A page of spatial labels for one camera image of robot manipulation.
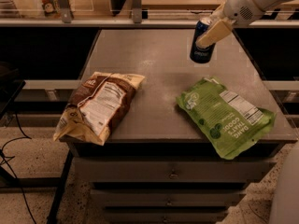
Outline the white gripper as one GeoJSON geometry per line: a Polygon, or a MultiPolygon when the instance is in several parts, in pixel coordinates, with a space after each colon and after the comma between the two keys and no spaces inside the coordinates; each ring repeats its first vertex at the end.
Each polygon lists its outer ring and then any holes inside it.
{"type": "Polygon", "coordinates": [[[196,46],[205,49],[228,36],[233,25],[247,26],[260,19],[263,11],[260,10],[253,0],[226,0],[225,4],[218,6],[210,15],[213,22],[211,26],[196,39],[196,46]]]}

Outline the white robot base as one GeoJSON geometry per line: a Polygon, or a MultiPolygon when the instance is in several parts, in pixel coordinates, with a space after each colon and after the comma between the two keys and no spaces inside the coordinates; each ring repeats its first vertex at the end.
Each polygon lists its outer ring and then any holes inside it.
{"type": "Polygon", "coordinates": [[[282,165],[268,224],[299,224],[299,144],[282,165]]]}

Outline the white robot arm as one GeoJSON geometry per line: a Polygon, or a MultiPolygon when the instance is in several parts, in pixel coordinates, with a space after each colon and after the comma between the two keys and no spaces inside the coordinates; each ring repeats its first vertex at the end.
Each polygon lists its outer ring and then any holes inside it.
{"type": "Polygon", "coordinates": [[[211,23],[195,44],[205,49],[229,35],[235,26],[246,27],[270,8],[290,1],[293,0],[226,0],[209,16],[211,23]]]}

